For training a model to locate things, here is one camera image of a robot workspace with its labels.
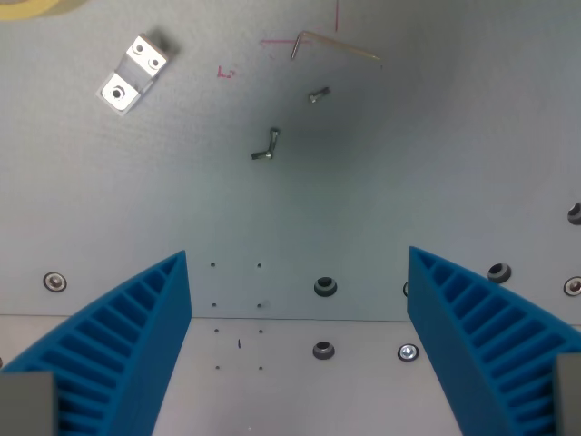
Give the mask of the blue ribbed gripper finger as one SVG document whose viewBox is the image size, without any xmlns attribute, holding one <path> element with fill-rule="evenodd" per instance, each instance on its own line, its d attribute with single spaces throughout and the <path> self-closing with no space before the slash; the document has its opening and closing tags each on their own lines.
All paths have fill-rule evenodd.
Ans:
<svg viewBox="0 0 581 436">
<path fill-rule="evenodd" d="M 556 434 L 555 359 L 579 352 L 579 331 L 417 247 L 407 312 L 463 434 Z"/>
<path fill-rule="evenodd" d="M 185 252 L 53 328 L 2 374 L 47 373 L 60 435 L 150 435 L 192 319 Z"/>
</svg>

